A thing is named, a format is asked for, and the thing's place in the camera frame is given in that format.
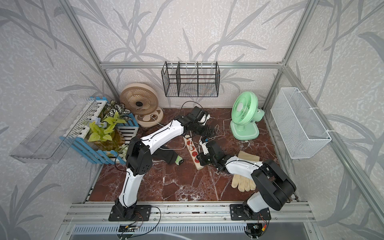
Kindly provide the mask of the beige red power strip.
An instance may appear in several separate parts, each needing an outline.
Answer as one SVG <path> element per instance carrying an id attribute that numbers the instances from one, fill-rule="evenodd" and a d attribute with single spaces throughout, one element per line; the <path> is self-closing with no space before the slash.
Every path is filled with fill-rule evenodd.
<path id="1" fill-rule="evenodd" d="M 189 134 L 186 134 L 185 137 L 184 137 L 184 141 L 185 141 L 185 144 L 186 144 L 186 148 L 188 149 L 191 157 L 192 157 L 192 160 L 193 160 L 193 163 L 195 164 L 197 170 L 201 170 L 203 169 L 203 166 L 201 166 L 199 160 L 197 159 L 197 156 L 198 156 L 198 151 L 192 141 L 192 137 L 189 135 Z"/>

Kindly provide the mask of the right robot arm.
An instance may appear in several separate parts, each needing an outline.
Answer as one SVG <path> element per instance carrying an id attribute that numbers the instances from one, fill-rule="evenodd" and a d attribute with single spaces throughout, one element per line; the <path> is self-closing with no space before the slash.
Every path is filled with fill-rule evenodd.
<path id="1" fill-rule="evenodd" d="M 211 165 L 219 172 L 240 175 L 256 185 L 257 192 L 242 204 L 231 204 L 231 220 L 257 221 L 272 219 L 270 209 L 280 211 L 297 190 L 296 185 L 273 160 L 251 162 L 225 154 L 215 141 L 201 144 L 197 156 L 202 166 Z"/>

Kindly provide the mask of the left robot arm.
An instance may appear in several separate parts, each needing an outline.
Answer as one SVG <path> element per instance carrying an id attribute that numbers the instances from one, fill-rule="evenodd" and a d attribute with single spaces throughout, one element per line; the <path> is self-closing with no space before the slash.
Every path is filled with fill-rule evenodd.
<path id="1" fill-rule="evenodd" d="M 150 205 L 137 206 L 137 196 L 144 175 L 153 166 L 153 158 L 161 159 L 168 164 L 176 162 L 175 151 L 162 150 L 170 140 L 184 136 L 188 131 L 194 135 L 203 137 L 214 136 L 214 129 L 206 125 L 210 114 L 199 107 L 186 116 L 179 115 L 162 127 L 160 130 L 142 138 L 134 137 L 130 140 L 126 154 L 126 178 L 122 192 L 115 200 L 108 221 L 136 221 L 142 216 L 144 221 L 149 220 Z"/>

